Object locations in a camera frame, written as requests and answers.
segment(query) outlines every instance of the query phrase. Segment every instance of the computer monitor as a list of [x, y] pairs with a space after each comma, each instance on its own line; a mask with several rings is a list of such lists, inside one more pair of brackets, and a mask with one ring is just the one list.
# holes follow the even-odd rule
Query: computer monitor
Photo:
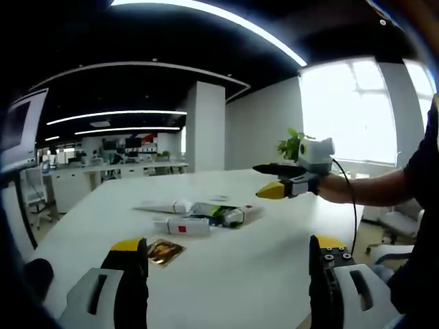
[[142, 138], [125, 138], [125, 148], [134, 149], [142, 146]]
[[36, 165], [35, 139], [48, 91], [27, 94], [8, 108], [0, 136], [2, 173]]

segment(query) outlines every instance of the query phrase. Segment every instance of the bottle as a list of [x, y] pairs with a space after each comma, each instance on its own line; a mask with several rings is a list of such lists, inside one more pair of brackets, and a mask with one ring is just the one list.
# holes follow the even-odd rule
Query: bottle
[[190, 207], [191, 203], [187, 200], [176, 200], [174, 202], [143, 201], [138, 206], [133, 207], [133, 209], [185, 214], [189, 211]]
[[207, 218], [154, 219], [154, 227], [161, 233], [205, 236], [210, 233]]
[[222, 225], [227, 228], [237, 228], [244, 223], [250, 223], [260, 217], [262, 208], [254, 206], [244, 206], [226, 211], [222, 216]]

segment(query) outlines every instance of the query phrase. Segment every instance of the desk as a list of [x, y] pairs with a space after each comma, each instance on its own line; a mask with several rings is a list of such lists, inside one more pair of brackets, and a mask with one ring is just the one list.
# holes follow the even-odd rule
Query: desk
[[144, 168], [186, 167], [183, 162], [141, 162], [59, 169], [50, 172], [56, 205], [61, 213], [69, 212], [81, 199], [101, 184], [101, 171], [140, 171]]
[[158, 167], [187, 167], [187, 163], [184, 162], [141, 162], [141, 163], [123, 163], [123, 164], [108, 164], [102, 166], [87, 166], [87, 167], [78, 167], [78, 168], [65, 168], [59, 170], [52, 170], [49, 173], [45, 173], [45, 175], [55, 175], [57, 173], [65, 173], [65, 172], [82, 172], [82, 173], [90, 173], [96, 171], [110, 171], [110, 170], [118, 170], [122, 168], [158, 168]]
[[[149, 329], [295, 328], [309, 313], [309, 237], [334, 236], [351, 245], [353, 207], [331, 204], [311, 193], [266, 200], [254, 194], [276, 178], [256, 171], [214, 171], [103, 183], [47, 234], [33, 254], [54, 268], [45, 306], [58, 318], [66, 294], [91, 268], [100, 267], [113, 244], [145, 236], [184, 245], [168, 267], [150, 265]], [[157, 213], [132, 210], [143, 200], [252, 204], [263, 218], [238, 230], [214, 228], [204, 238], [157, 235]], [[357, 207], [361, 218], [362, 206]]]

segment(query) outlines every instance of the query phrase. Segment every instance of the ceiling light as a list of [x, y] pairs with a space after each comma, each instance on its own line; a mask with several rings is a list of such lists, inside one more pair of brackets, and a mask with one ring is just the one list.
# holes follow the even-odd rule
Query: ceiling light
[[289, 57], [297, 62], [300, 66], [306, 66], [307, 63], [294, 51], [292, 51], [285, 43], [277, 39], [275, 36], [271, 35], [261, 27], [253, 24], [242, 17], [228, 12], [227, 10], [215, 7], [214, 5], [208, 5], [207, 3], [202, 3], [194, 0], [114, 0], [111, 5], [124, 5], [127, 3], [161, 3], [167, 5], [179, 5], [181, 7], [192, 8], [196, 10], [201, 10], [203, 12], [208, 12], [228, 21], [234, 22], [250, 31], [258, 34], [262, 38], [266, 39], [268, 42], [272, 43], [274, 46], [278, 47], [281, 51], [286, 53]]
[[186, 115], [187, 112], [155, 111], [155, 110], [126, 110], [126, 111], [100, 112], [100, 113], [75, 115], [74, 117], [69, 117], [69, 118], [64, 118], [64, 119], [59, 119], [59, 120], [48, 122], [48, 123], [46, 123], [46, 125], [53, 125], [55, 123], [69, 121], [69, 120], [75, 120], [75, 119], [83, 119], [83, 118], [90, 118], [90, 117], [98, 117], [100, 115], [113, 115], [113, 114], [177, 114], [177, 115]]
[[125, 127], [125, 128], [109, 128], [88, 130], [86, 132], [76, 132], [75, 135], [92, 134], [94, 132], [119, 132], [122, 130], [180, 130], [179, 127]]
[[46, 138], [45, 141], [52, 141], [54, 139], [58, 139], [60, 138], [59, 136], [54, 136], [54, 137], [50, 137], [50, 138]]
[[107, 120], [90, 122], [90, 125], [92, 127], [95, 127], [95, 128], [103, 128], [103, 127], [110, 127], [111, 126], [111, 124]]

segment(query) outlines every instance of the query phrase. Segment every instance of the white cabinet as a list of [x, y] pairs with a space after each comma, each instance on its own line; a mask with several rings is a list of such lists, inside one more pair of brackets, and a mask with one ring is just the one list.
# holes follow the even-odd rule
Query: white cabinet
[[82, 198], [91, 192], [88, 174], [77, 172], [53, 173], [52, 185], [58, 212], [69, 212]]

